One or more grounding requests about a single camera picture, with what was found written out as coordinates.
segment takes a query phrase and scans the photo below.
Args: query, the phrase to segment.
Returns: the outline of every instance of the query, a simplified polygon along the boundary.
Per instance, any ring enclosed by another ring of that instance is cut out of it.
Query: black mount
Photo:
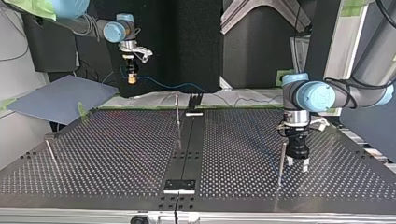
[[[189,100],[189,107],[187,108],[187,113],[202,113],[201,110],[196,109],[195,107],[201,104],[203,97],[204,95],[202,93],[191,94]]]
[[[309,158],[309,147],[305,142],[306,137],[309,135],[309,126],[307,127],[289,127],[285,130],[285,135],[289,139],[286,147],[287,156],[296,160],[306,160]]]

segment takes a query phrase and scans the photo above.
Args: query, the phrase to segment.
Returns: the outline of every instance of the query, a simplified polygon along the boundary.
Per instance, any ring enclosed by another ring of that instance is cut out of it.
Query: metal pin
[[[49,148],[50,156],[52,157],[53,160],[56,160],[55,155],[53,154],[53,151],[52,151],[52,147],[50,146],[50,141],[46,140],[46,143],[47,143],[47,147]]]
[[[180,126],[180,115],[178,113],[178,95],[175,94],[175,106],[176,106],[176,113],[177,113],[177,126]]]
[[[303,173],[308,172],[309,159],[304,160]]]
[[[277,184],[279,186],[282,185],[283,164],[285,163],[285,155],[286,155],[286,146],[287,145],[288,145],[287,143],[283,143],[282,151],[280,154],[279,175],[278,175],[278,180],[277,180]]]
[[[287,156],[286,159],[288,160],[288,166],[292,166],[294,164],[294,159],[290,156]]]

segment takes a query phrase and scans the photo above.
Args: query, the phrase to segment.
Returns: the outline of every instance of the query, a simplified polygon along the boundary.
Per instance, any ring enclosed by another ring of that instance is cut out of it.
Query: thin metal rod
[[[46,140],[46,143],[47,143],[47,147],[49,149],[50,156],[52,157],[53,160],[56,160],[55,155],[53,154],[53,151],[52,151],[52,147],[50,146],[50,141]]]
[[[279,175],[278,175],[278,180],[277,180],[277,184],[279,186],[282,186],[283,165],[285,163],[286,146],[287,145],[288,145],[287,143],[282,144],[282,151],[280,153]]]
[[[179,113],[179,107],[178,107],[178,95],[177,95],[177,93],[175,94],[175,105],[176,105],[176,113],[177,113],[177,126],[180,126],[180,113]]]

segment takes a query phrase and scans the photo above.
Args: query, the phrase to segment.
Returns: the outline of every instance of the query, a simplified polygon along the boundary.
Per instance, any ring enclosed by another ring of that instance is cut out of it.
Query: wall
[[[4,11],[23,33],[17,14]],[[30,52],[19,59],[3,61],[22,55],[27,48],[25,37],[3,13],[0,10],[0,105],[6,99],[24,95],[46,83],[43,74],[35,72]],[[37,146],[48,132],[50,126],[44,120],[0,111],[0,169]]]

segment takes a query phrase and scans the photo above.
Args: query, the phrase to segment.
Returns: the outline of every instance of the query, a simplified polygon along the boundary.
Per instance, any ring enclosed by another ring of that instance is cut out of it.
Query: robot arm
[[[90,0],[49,0],[49,4],[52,5],[56,14],[56,21],[48,19],[49,21],[73,31],[76,35],[97,37],[98,40],[104,38],[111,43],[118,43],[122,57],[126,61],[128,82],[130,84],[136,83],[139,70],[136,60],[147,63],[152,56],[152,52],[138,46],[133,15],[118,14],[115,21],[97,20],[85,14]],[[8,4],[7,6],[22,10],[18,4],[15,6]]]
[[[330,108],[358,108],[387,104],[392,99],[396,78],[396,29],[382,23],[350,80],[327,78],[309,81],[308,74],[283,77],[285,114],[280,129],[289,138],[286,155],[307,160],[310,112]]]

